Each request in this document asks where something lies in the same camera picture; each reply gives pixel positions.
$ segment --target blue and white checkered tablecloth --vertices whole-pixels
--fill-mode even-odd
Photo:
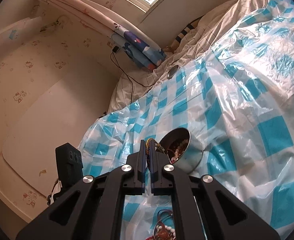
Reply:
[[[292,0],[270,0],[171,80],[94,123],[79,147],[84,174],[123,165],[141,139],[160,141],[177,127],[205,148],[192,175],[214,176],[282,239],[294,229]],[[121,239],[151,236],[157,212],[171,208],[146,185],[143,196],[126,197]]]

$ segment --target silver screw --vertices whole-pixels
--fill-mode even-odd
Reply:
[[[164,170],[165,170],[165,171],[173,171],[173,170],[174,170],[174,166],[171,165],[171,164],[166,164],[166,165],[164,166]]]
[[[93,176],[87,175],[83,177],[83,182],[85,183],[91,183],[94,180]]]
[[[127,172],[127,171],[131,171],[132,167],[129,164],[125,164],[121,167],[121,169]]]
[[[203,177],[203,181],[206,182],[206,183],[211,183],[213,181],[213,177],[210,176],[210,175],[205,175]]]

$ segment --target power cord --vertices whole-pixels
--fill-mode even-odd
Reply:
[[[118,67],[118,68],[120,68],[121,69],[121,71],[127,76],[127,78],[128,78],[128,80],[131,82],[131,97],[130,97],[130,104],[132,103],[132,101],[133,101],[133,93],[134,93],[134,84],[133,84],[133,82],[130,80],[130,78],[133,80],[133,81],[135,81],[137,84],[140,84],[142,87],[144,87],[144,88],[149,88],[149,87],[152,87],[152,86],[154,86],[156,83],[154,83],[154,84],[152,84],[152,85],[150,85],[150,86],[144,86],[143,84],[141,84],[141,83],[139,83],[138,81],[136,81],[134,78],[132,78],[131,76],[128,76],[127,75],[127,73],[119,66],[119,63],[118,63],[118,60],[117,60],[117,58],[116,58],[116,56],[115,56],[115,54],[114,54],[114,50],[112,51],[112,53],[110,54],[110,60]]]

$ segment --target triangular cutout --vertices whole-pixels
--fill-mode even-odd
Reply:
[[[50,214],[49,219],[62,226],[65,226],[68,223],[79,196],[80,191],[76,191]]]
[[[223,192],[218,190],[215,194],[230,226],[246,219],[246,213],[237,207]]]

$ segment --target metal cup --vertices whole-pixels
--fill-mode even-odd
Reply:
[[[189,174],[195,170],[203,157],[203,146],[201,145],[200,141],[197,140],[189,130],[180,127],[166,134],[159,143],[167,153],[167,149],[173,142],[185,139],[189,140],[188,146],[185,152],[173,165]]]

